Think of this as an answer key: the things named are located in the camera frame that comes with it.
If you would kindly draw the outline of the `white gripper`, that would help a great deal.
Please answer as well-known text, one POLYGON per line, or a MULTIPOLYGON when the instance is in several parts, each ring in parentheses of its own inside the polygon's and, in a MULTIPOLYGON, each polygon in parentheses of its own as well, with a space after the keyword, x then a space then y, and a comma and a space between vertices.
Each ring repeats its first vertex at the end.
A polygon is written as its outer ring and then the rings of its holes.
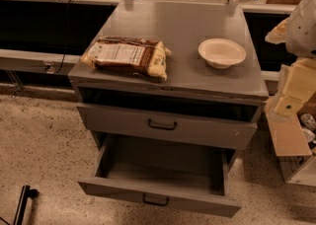
MULTIPOLYGON (((267 33, 265 41, 286 43, 288 18, 267 33)), ((279 72, 274 113, 282 117, 297 114, 316 93, 316 60, 299 57, 290 66, 283 65, 279 72)))

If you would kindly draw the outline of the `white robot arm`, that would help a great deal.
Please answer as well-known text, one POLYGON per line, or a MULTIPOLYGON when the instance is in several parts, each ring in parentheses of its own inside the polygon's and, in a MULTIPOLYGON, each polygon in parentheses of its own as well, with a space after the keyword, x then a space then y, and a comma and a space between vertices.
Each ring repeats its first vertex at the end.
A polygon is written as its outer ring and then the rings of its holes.
POLYGON ((278 117, 297 114, 316 92, 316 0, 301 0, 290 16, 265 37, 273 44, 285 43, 297 59, 281 67, 277 93, 270 111, 278 117))

